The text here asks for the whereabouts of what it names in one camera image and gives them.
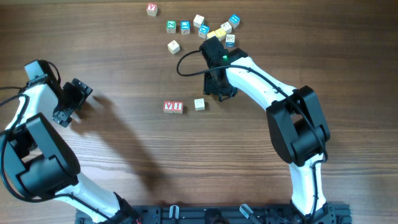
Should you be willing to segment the plain wooden block lowest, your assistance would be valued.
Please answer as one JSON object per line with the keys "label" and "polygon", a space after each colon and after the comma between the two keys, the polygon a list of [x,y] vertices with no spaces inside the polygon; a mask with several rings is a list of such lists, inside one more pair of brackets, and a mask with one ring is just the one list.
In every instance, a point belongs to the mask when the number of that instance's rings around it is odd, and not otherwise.
{"label": "plain wooden block lowest", "polygon": [[194,104],[196,111],[201,111],[205,109],[205,101],[203,98],[195,99]]}

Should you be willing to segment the block with blue side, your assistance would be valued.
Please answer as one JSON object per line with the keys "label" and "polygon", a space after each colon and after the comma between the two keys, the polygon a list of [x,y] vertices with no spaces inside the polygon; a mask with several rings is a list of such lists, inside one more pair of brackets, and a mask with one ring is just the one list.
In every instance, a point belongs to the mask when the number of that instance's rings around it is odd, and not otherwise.
{"label": "block with blue side", "polygon": [[227,34],[225,38],[225,46],[226,47],[235,47],[235,35],[234,34]]}

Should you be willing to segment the red I wooden block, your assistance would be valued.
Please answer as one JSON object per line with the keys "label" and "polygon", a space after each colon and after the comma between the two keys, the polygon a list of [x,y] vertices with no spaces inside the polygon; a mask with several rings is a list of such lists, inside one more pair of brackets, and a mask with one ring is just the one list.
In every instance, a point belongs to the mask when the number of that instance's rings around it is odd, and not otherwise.
{"label": "red I wooden block", "polygon": [[183,102],[182,101],[174,101],[172,105],[173,113],[182,114],[183,113]]}

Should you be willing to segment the yellow wooden block front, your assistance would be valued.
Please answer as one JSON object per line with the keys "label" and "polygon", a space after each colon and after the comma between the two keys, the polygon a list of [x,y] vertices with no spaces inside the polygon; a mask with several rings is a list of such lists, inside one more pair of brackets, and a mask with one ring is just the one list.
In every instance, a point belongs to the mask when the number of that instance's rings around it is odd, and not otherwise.
{"label": "yellow wooden block front", "polygon": [[206,38],[207,38],[207,39],[210,39],[210,38],[212,38],[212,37],[218,37],[215,31],[209,32],[209,33],[207,33],[207,35],[206,35]]}

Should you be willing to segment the yellow wooden block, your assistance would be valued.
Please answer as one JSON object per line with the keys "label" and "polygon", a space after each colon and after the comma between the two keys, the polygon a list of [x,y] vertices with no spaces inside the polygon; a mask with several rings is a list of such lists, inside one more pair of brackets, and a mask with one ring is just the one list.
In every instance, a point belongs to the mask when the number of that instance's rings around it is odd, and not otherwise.
{"label": "yellow wooden block", "polygon": [[226,32],[223,28],[219,28],[219,29],[215,30],[215,34],[219,41],[225,40],[225,38],[226,38]]}
{"label": "yellow wooden block", "polygon": [[210,39],[210,38],[212,38],[212,37],[218,37],[215,31],[209,32],[209,33],[207,33],[207,35],[206,35],[206,38],[207,38],[207,39]]}

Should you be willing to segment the red A wooden block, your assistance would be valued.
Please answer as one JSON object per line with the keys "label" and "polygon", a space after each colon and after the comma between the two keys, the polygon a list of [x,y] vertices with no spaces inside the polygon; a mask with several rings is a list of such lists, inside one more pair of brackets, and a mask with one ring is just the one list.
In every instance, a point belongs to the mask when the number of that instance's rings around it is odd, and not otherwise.
{"label": "red A wooden block", "polygon": [[163,111],[164,113],[173,113],[173,101],[164,101]]}

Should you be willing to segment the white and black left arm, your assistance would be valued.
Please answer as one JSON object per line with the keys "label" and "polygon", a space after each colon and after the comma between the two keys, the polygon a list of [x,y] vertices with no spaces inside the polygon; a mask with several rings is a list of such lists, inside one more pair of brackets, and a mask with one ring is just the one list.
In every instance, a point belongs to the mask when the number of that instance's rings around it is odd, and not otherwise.
{"label": "white and black left arm", "polygon": [[9,193],[29,203],[65,202],[93,223],[141,223],[125,199],[81,172],[75,153],[51,124],[67,127],[92,89],[76,78],[62,84],[58,69],[46,60],[24,68],[29,81],[18,89],[16,115],[1,133],[1,180]]}

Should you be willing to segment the blue D wooden block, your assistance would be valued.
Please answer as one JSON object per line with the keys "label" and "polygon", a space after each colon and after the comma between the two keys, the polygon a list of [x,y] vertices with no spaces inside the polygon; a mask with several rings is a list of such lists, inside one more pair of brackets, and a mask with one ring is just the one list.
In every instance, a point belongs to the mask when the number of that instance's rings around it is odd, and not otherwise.
{"label": "blue D wooden block", "polygon": [[209,31],[210,31],[210,28],[208,26],[202,24],[198,30],[198,36],[203,39],[206,39]]}

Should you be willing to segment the violin picture wooden block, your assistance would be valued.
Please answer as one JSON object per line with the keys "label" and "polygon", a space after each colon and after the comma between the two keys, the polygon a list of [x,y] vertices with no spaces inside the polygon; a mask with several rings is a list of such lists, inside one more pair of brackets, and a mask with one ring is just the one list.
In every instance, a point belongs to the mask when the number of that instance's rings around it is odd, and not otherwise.
{"label": "violin picture wooden block", "polygon": [[180,50],[180,45],[176,40],[173,40],[167,44],[167,48],[170,51],[170,53],[174,55]]}

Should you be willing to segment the plain picture wooden block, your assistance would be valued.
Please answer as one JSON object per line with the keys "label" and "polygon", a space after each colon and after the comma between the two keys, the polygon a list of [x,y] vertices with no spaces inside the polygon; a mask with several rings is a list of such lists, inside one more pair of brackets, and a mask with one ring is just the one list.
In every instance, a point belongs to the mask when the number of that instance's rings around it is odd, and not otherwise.
{"label": "plain picture wooden block", "polygon": [[220,27],[227,33],[230,34],[233,30],[233,27],[231,26],[231,24],[229,22],[225,22],[222,25],[220,25]]}

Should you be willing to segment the plain leaf wooden block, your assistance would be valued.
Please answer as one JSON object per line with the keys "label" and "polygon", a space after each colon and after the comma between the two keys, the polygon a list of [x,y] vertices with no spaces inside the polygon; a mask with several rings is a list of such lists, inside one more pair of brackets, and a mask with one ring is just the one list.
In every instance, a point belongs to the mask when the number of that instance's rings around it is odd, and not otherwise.
{"label": "plain leaf wooden block", "polygon": [[193,20],[193,25],[197,28],[200,28],[205,21],[205,18],[199,14],[197,14]]}

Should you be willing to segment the blue top right block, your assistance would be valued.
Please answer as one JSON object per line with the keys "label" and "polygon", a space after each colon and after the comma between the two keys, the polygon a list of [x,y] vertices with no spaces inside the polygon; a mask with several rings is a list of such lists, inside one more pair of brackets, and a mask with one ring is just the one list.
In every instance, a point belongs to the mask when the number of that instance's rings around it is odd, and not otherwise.
{"label": "blue top right block", "polygon": [[241,21],[241,18],[239,16],[237,16],[236,14],[233,14],[228,20],[228,22],[230,23],[231,27],[234,28],[234,29],[237,28],[237,26],[239,25],[240,21]]}

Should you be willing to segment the green Z wooden block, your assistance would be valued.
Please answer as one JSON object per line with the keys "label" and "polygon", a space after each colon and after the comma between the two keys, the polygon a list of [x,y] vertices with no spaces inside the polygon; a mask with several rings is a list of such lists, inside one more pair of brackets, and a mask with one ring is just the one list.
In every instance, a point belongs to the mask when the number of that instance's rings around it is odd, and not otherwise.
{"label": "green Z wooden block", "polygon": [[167,33],[175,34],[177,30],[177,23],[174,20],[168,20],[166,23]]}

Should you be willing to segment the red Y wooden block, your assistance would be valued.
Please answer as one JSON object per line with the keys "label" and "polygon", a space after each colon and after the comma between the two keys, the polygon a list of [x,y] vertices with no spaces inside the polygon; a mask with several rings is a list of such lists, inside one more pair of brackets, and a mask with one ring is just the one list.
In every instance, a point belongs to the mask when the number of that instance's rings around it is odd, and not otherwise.
{"label": "red Y wooden block", "polygon": [[147,5],[146,11],[147,11],[147,14],[148,14],[149,16],[155,17],[155,16],[157,15],[157,12],[158,12],[158,7],[157,7],[157,5],[156,5],[155,3],[151,3],[151,2],[150,2],[150,3]]}

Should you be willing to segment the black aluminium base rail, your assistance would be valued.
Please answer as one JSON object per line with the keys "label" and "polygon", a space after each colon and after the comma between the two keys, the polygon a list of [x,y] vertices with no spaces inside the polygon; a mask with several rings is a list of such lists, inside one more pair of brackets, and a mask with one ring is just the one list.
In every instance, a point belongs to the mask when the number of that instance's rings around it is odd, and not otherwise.
{"label": "black aluminium base rail", "polygon": [[[170,207],[134,206],[140,223],[300,223],[299,216],[289,204],[263,207]],[[328,203],[316,213],[315,223],[353,224],[349,205]]]}

